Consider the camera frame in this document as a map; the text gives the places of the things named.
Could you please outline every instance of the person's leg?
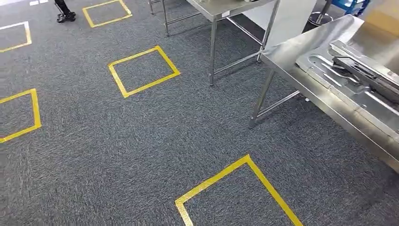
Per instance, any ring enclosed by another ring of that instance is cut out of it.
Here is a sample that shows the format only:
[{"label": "person's leg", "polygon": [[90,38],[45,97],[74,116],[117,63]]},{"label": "person's leg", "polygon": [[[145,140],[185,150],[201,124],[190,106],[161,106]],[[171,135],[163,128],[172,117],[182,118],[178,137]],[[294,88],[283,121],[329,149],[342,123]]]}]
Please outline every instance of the person's leg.
[{"label": "person's leg", "polygon": [[56,4],[61,9],[61,11],[64,13],[65,16],[68,16],[71,13],[71,11],[66,6],[64,0],[55,0],[55,1],[56,1]]}]

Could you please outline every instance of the table leg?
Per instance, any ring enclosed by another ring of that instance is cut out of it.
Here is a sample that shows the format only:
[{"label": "table leg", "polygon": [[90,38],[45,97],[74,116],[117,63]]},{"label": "table leg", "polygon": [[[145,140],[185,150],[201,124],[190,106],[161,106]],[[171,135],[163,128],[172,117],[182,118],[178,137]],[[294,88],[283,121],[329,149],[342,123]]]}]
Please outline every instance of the table leg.
[{"label": "table leg", "polygon": [[[271,28],[273,27],[274,19],[276,18],[276,14],[277,14],[277,10],[279,9],[279,5],[280,5],[280,0],[275,0],[274,8],[273,8],[273,11],[270,16],[270,21],[269,21],[269,24],[267,25],[266,31],[264,32],[263,39],[262,39],[262,45],[261,45],[261,48],[259,49],[259,51],[262,51],[264,49],[267,41],[269,40]],[[261,62],[261,54],[258,55],[256,60],[257,60],[257,62]]]},{"label": "table leg", "polygon": [[152,9],[152,0],[148,0],[148,5],[150,5],[150,13],[151,15],[154,15],[154,10]]},{"label": "table leg", "polygon": [[215,41],[216,41],[216,27],[217,20],[212,21],[211,31],[211,59],[209,62],[209,85],[213,86],[213,78],[215,72]]},{"label": "table leg", "polygon": [[321,24],[321,20],[324,18],[324,15],[327,13],[328,9],[332,4],[332,0],[326,0],[326,4],[324,5],[322,11],[320,12],[319,17],[317,17],[316,23]]},{"label": "table leg", "polygon": [[261,95],[258,98],[258,101],[257,101],[257,103],[255,105],[254,112],[252,113],[251,120],[249,121],[249,127],[250,128],[253,128],[254,125],[255,125],[255,120],[258,117],[259,111],[262,108],[264,98],[266,97],[267,90],[269,89],[270,83],[273,80],[273,77],[274,77],[275,73],[276,72],[274,70],[272,70],[270,72],[269,76],[267,76],[267,78],[266,78],[266,82],[265,82],[265,84],[262,87]]},{"label": "table leg", "polygon": [[161,4],[162,4],[162,10],[163,10],[163,15],[164,15],[164,19],[165,19],[165,23],[164,23],[164,26],[165,26],[165,34],[166,34],[166,36],[169,37],[168,20],[166,19],[166,10],[165,10],[165,2],[164,2],[164,0],[161,0]]}]

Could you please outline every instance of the cardboard box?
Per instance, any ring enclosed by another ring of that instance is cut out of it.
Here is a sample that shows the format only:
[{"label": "cardboard box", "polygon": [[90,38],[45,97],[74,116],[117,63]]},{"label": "cardboard box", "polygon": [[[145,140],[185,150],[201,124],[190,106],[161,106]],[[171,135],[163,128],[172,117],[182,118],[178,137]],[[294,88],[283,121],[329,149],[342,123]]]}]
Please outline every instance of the cardboard box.
[{"label": "cardboard box", "polygon": [[366,17],[366,23],[399,37],[399,0],[385,0]]}]

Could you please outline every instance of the yellow tape square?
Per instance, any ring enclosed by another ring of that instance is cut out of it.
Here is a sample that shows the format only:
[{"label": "yellow tape square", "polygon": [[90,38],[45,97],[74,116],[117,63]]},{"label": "yellow tape square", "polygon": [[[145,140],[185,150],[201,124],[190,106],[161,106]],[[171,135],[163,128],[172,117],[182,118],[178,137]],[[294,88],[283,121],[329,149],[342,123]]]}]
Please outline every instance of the yellow tape square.
[{"label": "yellow tape square", "polygon": [[12,24],[12,25],[7,25],[7,26],[4,26],[4,27],[0,27],[0,30],[7,29],[7,28],[10,28],[10,27],[19,26],[19,25],[23,25],[25,27],[26,43],[20,44],[20,45],[16,45],[16,46],[12,46],[12,47],[5,48],[5,49],[0,49],[0,53],[4,53],[5,51],[9,51],[9,50],[12,50],[12,49],[15,49],[15,48],[19,48],[19,47],[22,47],[22,46],[27,46],[27,45],[32,44],[31,30],[29,29],[29,22],[28,21],[20,22],[20,23]]},{"label": "yellow tape square", "polygon": [[[116,18],[116,19],[113,19],[113,20],[110,20],[110,21],[106,21],[106,22],[103,22],[103,23],[100,23],[100,24],[94,24],[93,21],[91,20],[90,16],[88,15],[87,10],[90,9],[90,8],[95,8],[95,7],[103,6],[103,5],[106,5],[106,4],[110,4],[110,3],[113,3],[113,2],[116,2],[116,1],[118,1],[122,5],[124,10],[128,14],[126,16],[123,16],[123,17],[120,17],[120,18]],[[123,19],[126,19],[126,18],[132,16],[132,12],[130,12],[130,10],[128,9],[126,4],[122,0],[112,0],[112,1],[104,2],[104,3],[101,3],[101,4],[94,5],[94,6],[84,7],[82,10],[83,10],[83,14],[85,15],[90,27],[99,27],[99,26],[102,26],[102,25],[105,25],[105,24],[110,24],[110,23],[113,23],[113,22],[117,22],[119,20],[123,20]]]},{"label": "yellow tape square", "polygon": [[281,198],[279,193],[274,189],[274,187],[271,185],[271,183],[266,179],[266,177],[263,175],[261,170],[258,168],[258,166],[255,165],[255,163],[252,161],[251,157],[249,154],[246,156],[242,157],[238,161],[234,162],[230,166],[226,167],[223,169],[220,173],[214,175],[213,177],[205,180],[186,194],[182,195],[180,198],[176,199],[175,204],[177,209],[179,210],[180,215],[182,216],[182,219],[185,223],[186,226],[192,226],[193,223],[190,219],[190,216],[188,215],[188,212],[186,208],[184,207],[184,203],[188,201],[190,198],[196,196],[198,193],[201,191],[207,189],[209,186],[212,184],[216,183],[220,179],[222,179],[224,176],[227,174],[233,172],[236,170],[238,167],[248,164],[252,171],[256,174],[258,179],[262,182],[262,184],[266,187],[266,189],[269,191],[269,193],[272,195],[274,200],[278,203],[278,205],[284,210],[288,218],[291,220],[291,222],[295,226],[303,226],[302,223],[299,221],[299,219],[296,217],[296,215],[293,213],[293,211],[289,208],[289,206],[285,203],[285,201]]},{"label": "yellow tape square", "polygon": [[[117,64],[119,64],[119,63],[122,63],[122,62],[125,62],[125,61],[128,61],[128,60],[131,60],[131,59],[140,57],[140,56],[145,55],[145,54],[147,54],[147,53],[151,53],[151,52],[153,52],[153,51],[158,51],[158,52],[159,52],[159,54],[162,56],[162,58],[166,61],[166,63],[167,63],[167,64],[169,65],[169,67],[172,69],[173,73],[170,74],[170,75],[167,75],[167,76],[165,76],[165,77],[163,77],[163,78],[160,78],[160,79],[158,79],[158,80],[155,80],[155,81],[153,81],[153,82],[151,82],[151,83],[148,83],[147,85],[144,85],[144,86],[142,86],[142,87],[139,87],[139,88],[137,88],[137,89],[135,89],[135,90],[132,90],[132,91],[127,92],[126,89],[125,89],[125,86],[123,85],[123,83],[122,83],[122,81],[120,80],[118,74],[116,73],[114,66],[117,65]],[[151,49],[146,50],[146,51],[144,51],[144,52],[135,54],[135,55],[133,55],[133,56],[128,56],[128,57],[123,58],[123,59],[121,59],[121,60],[114,61],[114,62],[108,64],[108,68],[110,69],[111,74],[112,74],[113,78],[115,79],[115,82],[116,82],[116,84],[118,85],[118,88],[119,88],[119,90],[120,90],[120,92],[122,93],[122,96],[123,96],[124,98],[127,98],[127,97],[130,96],[130,95],[133,95],[133,94],[135,94],[135,93],[138,93],[138,92],[140,92],[140,91],[143,91],[143,90],[145,90],[145,89],[148,89],[148,88],[151,87],[151,86],[155,86],[155,85],[157,85],[157,84],[159,84],[159,83],[161,83],[161,82],[163,82],[163,81],[166,81],[166,80],[168,80],[168,79],[171,79],[171,78],[173,78],[173,77],[176,77],[176,76],[180,75],[179,70],[175,67],[175,65],[172,63],[172,61],[169,59],[169,57],[166,56],[165,52],[161,49],[160,46],[155,46],[154,48],[151,48]]]},{"label": "yellow tape square", "polygon": [[23,130],[21,130],[19,132],[13,133],[11,135],[8,135],[6,137],[1,137],[0,138],[0,143],[4,143],[4,142],[6,142],[8,140],[11,140],[13,138],[16,138],[16,137],[22,135],[22,134],[28,133],[28,132],[30,132],[32,130],[35,130],[35,129],[41,127],[40,113],[39,113],[39,102],[38,102],[38,98],[37,98],[36,89],[30,89],[30,90],[24,91],[22,93],[15,94],[13,96],[3,98],[3,99],[0,100],[0,104],[2,104],[4,102],[7,102],[9,100],[12,100],[12,99],[27,95],[27,94],[30,94],[31,97],[32,97],[32,109],[33,109],[33,120],[34,120],[33,126],[28,127],[26,129],[23,129]]}]

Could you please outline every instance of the table top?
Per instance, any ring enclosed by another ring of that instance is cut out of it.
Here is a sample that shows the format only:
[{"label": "table top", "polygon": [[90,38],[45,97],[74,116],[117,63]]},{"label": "table top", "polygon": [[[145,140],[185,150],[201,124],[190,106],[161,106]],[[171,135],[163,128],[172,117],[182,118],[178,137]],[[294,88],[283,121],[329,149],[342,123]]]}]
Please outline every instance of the table top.
[{"label": "table top", "polygon": [[275,0],[187,0],[208,20],[219,20],[227,16],[235,16],[247,10],[262,6]]},{"label": "table top", "polygon": [[267,48],[262,52],[261,59],[399,173],[399,131],[396,131],[396,137],[383,132],[380,125],[371,123],[357,108],[347,105],[331,88],[317,82],[295,63],[301,55],[323,46],[328,48],[335,40],[346,43],[399,74],[398,37],[351,15]]}]

